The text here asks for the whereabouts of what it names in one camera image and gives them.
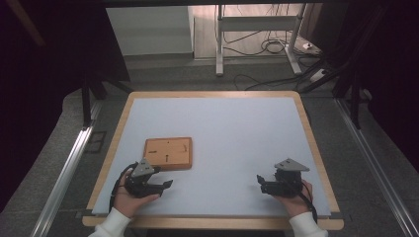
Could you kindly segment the person's right hand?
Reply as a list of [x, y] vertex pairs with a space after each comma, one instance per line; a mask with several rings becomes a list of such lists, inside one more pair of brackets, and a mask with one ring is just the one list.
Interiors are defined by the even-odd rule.
[[[306, 180], [302, 180], [303, 188], [301, 193], [305, 196], [306, 199], [312, 201], [312, 185], [311, 183], [307, 182]], [[297, 215], [302, 213], [310, 212], [310, 207], [304, 201], [304, 199], [300, 196], [296, 197], [278, 197], [274, 196], [276, 200], [278, 200], [286, 209], [289, 218], [293, 218]]]

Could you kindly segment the white metal desk frame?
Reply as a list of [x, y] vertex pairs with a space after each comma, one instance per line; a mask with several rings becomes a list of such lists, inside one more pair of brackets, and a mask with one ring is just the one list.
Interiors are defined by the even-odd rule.
[[224, 32], [258, 32], [258, 31], [291, 31], [290, 41], [285, 45], [285, 54], [295, 75], [302, 71], [293, 53], [297, 35], [303, 19], [306, 4], [303, 3], [295, 16], [257, 16], [257, 17], [223, 17], [223, 7], [218, 5], [216, 17], [216, 54], [215, 75], [223, 75], [223, 47], [222, 34]]

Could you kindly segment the white table mat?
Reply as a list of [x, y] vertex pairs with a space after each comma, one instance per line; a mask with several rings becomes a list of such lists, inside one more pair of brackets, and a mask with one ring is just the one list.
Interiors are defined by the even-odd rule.
[[331, 213], [291, 98], [135, 100], [94, 213], [108, 213], [115, 181], [127, 165], [142, 158], [146, 139], [166, 137], [191, 138], [193, 164], [188, 170], [152, 176], [153, 184], [172, 185], [143, 207], [142, 215], [283, 216], [283, 205], [262, 193], [257, 179], [272, 179], [275, 164], [288, 158], [306, 166], [302, 175], [313, 185], [317, 213]]

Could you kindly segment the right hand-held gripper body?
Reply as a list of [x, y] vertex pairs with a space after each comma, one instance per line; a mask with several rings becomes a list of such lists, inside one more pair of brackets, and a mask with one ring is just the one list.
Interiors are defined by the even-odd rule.
[[275, 165], [276, 173], [274, 174], [278, 190], [278, 197], [294, 198], [301, 193], [303, 183], [301, 178], [302, 172], [308, 172], [309, 168], [288, 158]]

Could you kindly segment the white cabinet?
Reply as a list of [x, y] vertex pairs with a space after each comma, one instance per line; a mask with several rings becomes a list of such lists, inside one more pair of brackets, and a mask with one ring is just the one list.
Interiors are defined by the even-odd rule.
[[187, 6], [106, 9], [123, 55], [192, 53]]

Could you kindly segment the wooden table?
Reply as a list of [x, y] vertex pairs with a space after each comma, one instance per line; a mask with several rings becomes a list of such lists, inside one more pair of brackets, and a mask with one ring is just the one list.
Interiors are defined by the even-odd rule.
[[[118, 123], [115, 135], [109, 147], [108, 154], [104, 161], [96, 186], [91, 195], [88, 207], [91, 215], [85, 216], [82, 222], [86, 226], [95, 226], [103, 222], [106, 214], [96, 214], [93, 207], [98, 200], [102, 187], [110, 173], [114, 161], [119, 141], [123, 134], [123, 127], [129, 114], [133, 102], [137, 99], [158, 99], [158, 98], [291, 98], [294, 100], [302, 126], [313, 154], [315, 167], [326, 194], [331, 213], [328, 216], [320, 216], [319, 225], [327, 230], [340, 230], [344, 226], [344, 220], [340, 216], [340, 209], [334, 197], [327, 173], [325, 171], [322, 158], [319, 154], [315, 138], [313, 136], [309, 121], [306, 116], [301, 98], [298, 93], [293, 91], [244, 91], [244, 92], [135, 92], [128, 96], [121, 119]], [[283, 216], [174, 216], [174, 215], [142, 215], [138, 214], [132, 221], [132, 226], [139, 228], [157, 229], [249, 229], [249, 230], [284, 230], [289, 228], [287, 214]]]

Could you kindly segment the person's left hand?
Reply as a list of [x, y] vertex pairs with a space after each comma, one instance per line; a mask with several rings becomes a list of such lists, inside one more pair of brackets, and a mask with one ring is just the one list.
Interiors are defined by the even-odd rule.
[[126, 177], [130, 173], [131, 170], [128, 170], [123, 174], [114, 200], [114, 208], [127, 218], [133, 218], [143, 205], [160, 198], [160, 195], [150, 195], [141, 198], [132, 196], [125, 188]]

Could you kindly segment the aluminium rail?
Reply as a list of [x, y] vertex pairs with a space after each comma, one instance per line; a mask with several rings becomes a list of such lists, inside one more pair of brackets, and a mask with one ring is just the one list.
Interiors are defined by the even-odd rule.
[[30, 237], [46, 237], [49, 229], [55, 219], [58, 209], [65, 197], [71, 180], [78, 167], [79, 161], [87, 146], [88, 140], [93, 132], [97, 117], [101, 111], [102, 103], [95, 102], [91, 113], [91, 120], [83, 127], [71, 148], [71, 151], [63, 165], [63, 168], [53, 186], [50, 195], [42, 209], [38, 221], [30, 235]]
[[350, 118], [350, 109], [345, 103], [344, 99], [335, 99], [335, 103], [340, 111], [340, 114], [349, 128], [355, 142], [357, 143], [362, 156], [367, 162], [367, 166], [372, 172], [376, 183], [384, 196], [393, 216], [395, 217], [398, 225], [400, 226], [405, 237], [419, 237], [419, 224], [417, 224], [407, 209], [404, 201], [395, 190], [390, 182], [384, 169], [379, 163], [375, 153], [371, 149], [369, 143], [364, 137], [362, 131], [357, 128]]

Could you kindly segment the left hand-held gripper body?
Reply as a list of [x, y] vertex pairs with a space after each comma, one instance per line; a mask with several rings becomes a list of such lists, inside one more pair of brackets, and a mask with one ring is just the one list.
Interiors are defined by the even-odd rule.
[[126, 190], [136, 198], [156, 195], [155, 188], [158, 185], [150, 185], [148, 183], [152, 175], [154, 175], [153, 166], [145, 158], [142, 158], [134, 164], [133, 170], [126, 177]]

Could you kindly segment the black metal stand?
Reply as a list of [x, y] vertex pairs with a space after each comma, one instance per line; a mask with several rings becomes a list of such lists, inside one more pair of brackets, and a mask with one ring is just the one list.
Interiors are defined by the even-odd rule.
[[349, 99], [349, 118], [356, 129], [360, 129], [359, 123], [359, 103], [360, 97], [360, 79], [357, 69], [354, 66], [345, 65], [339, 74], [332, 94], [335, 98], [343, 98], [347, 92], [350, 92]]
[[104, 83], [107, 82], [114, 87], [130, 94], [133, 92], [132, 88], [123, 84], [122, 82], [112, 79], [103, 73], [94, 73], [91, 75], [85, 74], [82, 80], [82, 107], [83, 107], [83, 129], [86, 129], [93, 122], [91, 112], [91, 99], [93, 95], [98, 100], [104, 100], [107, 97], [107, 91]]

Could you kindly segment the white power strip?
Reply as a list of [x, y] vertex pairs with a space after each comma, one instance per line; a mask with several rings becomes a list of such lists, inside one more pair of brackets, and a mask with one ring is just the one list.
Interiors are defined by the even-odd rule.
[[310, 77], [310, 82], [316, 82], [319, 79], [321, 79], [322, 77], [324, 77], [326, 74], [328, 73], [327, 69], [319, 69], [317, 72], [315, 72], [311, 77]]

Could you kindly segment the wooden picture frame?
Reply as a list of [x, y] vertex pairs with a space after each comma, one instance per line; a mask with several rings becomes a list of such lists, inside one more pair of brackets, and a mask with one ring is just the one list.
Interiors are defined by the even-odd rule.
[[143, 157], [165, 171], [187, 170], [193, 165], [191, 137], [149, 138], [145, 141]]

